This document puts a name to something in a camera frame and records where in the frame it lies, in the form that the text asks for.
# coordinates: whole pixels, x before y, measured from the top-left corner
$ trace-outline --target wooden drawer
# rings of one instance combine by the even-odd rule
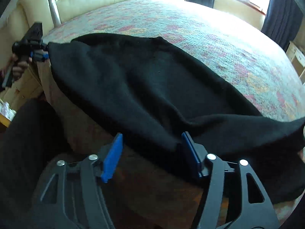
[[[290,42],[290,45],[286,52],[286,55],[290,61],[292,61],[292,59],[294,58],[296,50],[297,50],[297,47],[295,46],[295,44],[293,42]]]
[[[305,57],[299,49],[295,52],[295,57],[298,59],[300,64],[305,67]]]
[[[30,68],[25,71],[20,80],[11,88],[1,92],[0,98],[10,104],[10,108],[18,110],[30,98],[38,97],[43,92],[41,84],[31,74]]]

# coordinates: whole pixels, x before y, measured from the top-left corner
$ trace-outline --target metal screw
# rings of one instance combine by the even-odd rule
[[[63,165],[65,165],[65,161],[64,160],[59,160],[57,162],[57,166],[63,166]]]
[[[247,166],[249,163],[247,160],[244,160],[242,159],[240,162],[239,162],[242,166]]]
[[[90,160],[97,160],[98,158],[99,157],[97,155],[95,155],[95,154],[89,156]]]
[[[207,157],[209,160],[215,160],[215,159],[216,159],[216,156],[215,156],[214,154],[211,154],[211,153],[207,154],[206,157]]]

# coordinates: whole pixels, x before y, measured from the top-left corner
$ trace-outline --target person's leg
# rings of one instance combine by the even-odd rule
[[[22,106],[0,146],[0,218],[15,219],[27,211],[48,161],[69,151],[50,104],[32,99]]]

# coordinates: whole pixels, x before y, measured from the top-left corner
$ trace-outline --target black mount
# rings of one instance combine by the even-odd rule
[[[42,23],[35,22],[31,28],[26,32],[21,41],[17,41],[12,45],[12,53],[15,53],[18,60],[9,66],[6,70],[6,75],[4,81],[2,82],[2,87],[11,87],[15,81],[13,78],[12,69],[14,66],[21,61],[27,61],[29,57],[32,57],[34,61],[45,61],[49,58],[47,53],[43,51],[48,51],[48,46],[42,42]]]
[[[222,161],[218,156],[208,154],[203,145],[194,143],[188,132],[183,133],[182,138],[193,177],[204,189],[192,229],[280,227],[263,184],[246,160],[240,160],[238,164]],[[229,189],[226,194],[229,199],[228,213],[226,223],[217,227],[225,187]]]
[[[50,163],[23,219],[31,229],[114,229],[100,186],[112,178],[123,149],[118,133],[97,155]]]

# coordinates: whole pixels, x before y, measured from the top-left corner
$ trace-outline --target hand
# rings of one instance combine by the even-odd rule
[[[7,62],[7,66],[4,69],[4,76],[6,74],[6,70],[7,68],[13,63],[16,62],[18,60],[18,57],[16,56],[16,54],[13,54],[9,61]],[[25,70],[29,67],[29,63],[32,62],[32,58],[29,58],[27,62],[22,61],[22,62],[18,62],[17,66],[13,67],[13,77],[15,80],[18,80],[21,78],[22,74],[25,72]]]

